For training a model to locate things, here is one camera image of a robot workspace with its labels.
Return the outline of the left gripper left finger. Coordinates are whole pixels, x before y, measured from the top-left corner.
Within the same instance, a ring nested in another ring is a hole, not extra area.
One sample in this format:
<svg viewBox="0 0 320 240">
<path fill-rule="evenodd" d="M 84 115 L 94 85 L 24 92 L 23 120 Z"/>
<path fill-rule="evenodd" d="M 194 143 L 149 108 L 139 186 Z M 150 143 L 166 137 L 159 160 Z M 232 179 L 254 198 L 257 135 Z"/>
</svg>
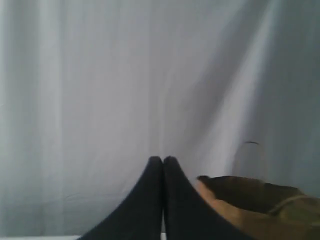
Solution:
<svg viewBox="0 0 320 240">
<path fill-rule="evenodd" d="M 152 156 L 128 196 L 82 239 L 160 240 L 162 217 L 163 162 Z"/>
</svg>

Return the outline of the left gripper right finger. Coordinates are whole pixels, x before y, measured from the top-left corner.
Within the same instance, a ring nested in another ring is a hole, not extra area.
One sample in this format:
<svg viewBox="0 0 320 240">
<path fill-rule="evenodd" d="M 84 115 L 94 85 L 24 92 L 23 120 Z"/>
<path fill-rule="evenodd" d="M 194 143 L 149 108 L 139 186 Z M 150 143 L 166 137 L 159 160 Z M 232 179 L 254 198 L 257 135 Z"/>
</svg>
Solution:
<svg viewBox="0 0 320 240">
<path fill-rule="evenodd" d="M 251 240 L 213 210 L 184 174 L 178 160 L 163 161 L 164 224 L 167 240 Z"/>
</svg>

